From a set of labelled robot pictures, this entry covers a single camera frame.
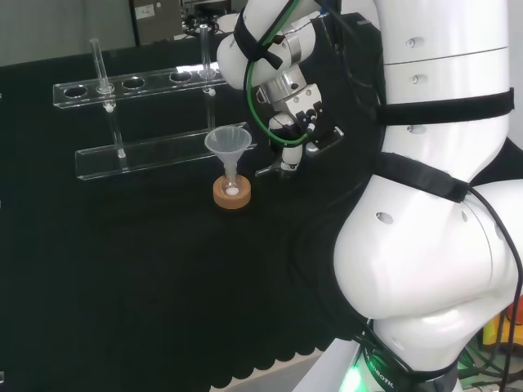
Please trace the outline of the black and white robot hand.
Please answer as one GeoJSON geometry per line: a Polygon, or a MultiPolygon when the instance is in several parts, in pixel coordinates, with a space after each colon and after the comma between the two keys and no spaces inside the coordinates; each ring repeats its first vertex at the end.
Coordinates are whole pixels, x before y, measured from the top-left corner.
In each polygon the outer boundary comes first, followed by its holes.
{"type": "Polygon", "coordinates": [[[295,176],[304,158],[314,158],[344,138],[315,84],[272,106],[276,114],[270,119],[268,129],[276,160],[269,170],[282,179],[295,176]]]}

